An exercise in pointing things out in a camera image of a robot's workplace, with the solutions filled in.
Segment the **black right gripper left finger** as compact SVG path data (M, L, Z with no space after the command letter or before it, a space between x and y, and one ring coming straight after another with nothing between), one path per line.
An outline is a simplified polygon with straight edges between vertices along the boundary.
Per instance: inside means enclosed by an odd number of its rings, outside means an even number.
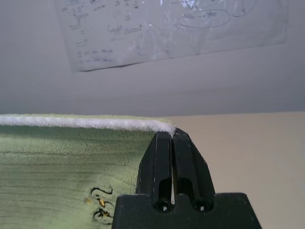
M136 194L150 196L158 211L171 211L172 138L167 132L156 132L139 164Z

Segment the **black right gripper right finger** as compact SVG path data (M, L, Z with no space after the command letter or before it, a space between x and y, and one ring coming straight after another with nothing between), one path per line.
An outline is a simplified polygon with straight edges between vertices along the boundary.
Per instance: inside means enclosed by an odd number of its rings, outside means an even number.
M213 208L215 190L207 162L190 136L177 128L173 136L175 195L186 195L197 211Z

